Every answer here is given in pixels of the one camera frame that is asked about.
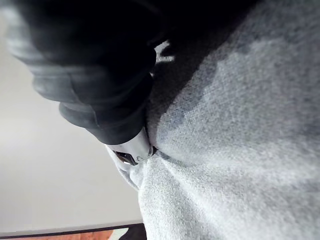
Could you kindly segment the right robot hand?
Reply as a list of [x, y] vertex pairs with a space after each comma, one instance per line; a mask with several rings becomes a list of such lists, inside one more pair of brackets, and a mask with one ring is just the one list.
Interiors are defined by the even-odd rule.
[[179, 28], [213, 24], [250, 0], [3, 0], [11, 54], [33, 88], [123, 163], [153, 155], [145, 109], [156, 47]]

